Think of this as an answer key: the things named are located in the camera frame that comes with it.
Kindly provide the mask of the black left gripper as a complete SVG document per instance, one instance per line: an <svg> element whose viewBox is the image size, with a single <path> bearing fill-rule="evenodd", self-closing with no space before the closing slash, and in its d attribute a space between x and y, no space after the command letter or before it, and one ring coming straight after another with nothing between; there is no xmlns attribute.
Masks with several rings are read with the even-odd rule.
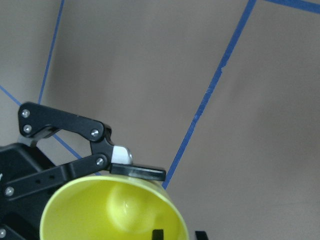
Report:
<svg viewBox="0 0 320 240"><path fill-rule="evenodd" d="M163 182L166 171L133 163L130 151L115 145L111 128L97 120L33 102L18 110L20 138L0 148L0 226L7 240L38 240L42 212L63 184L99 171ZM91 154L62 165L54 164L37 143L64 130L90 144Z"/></svg>

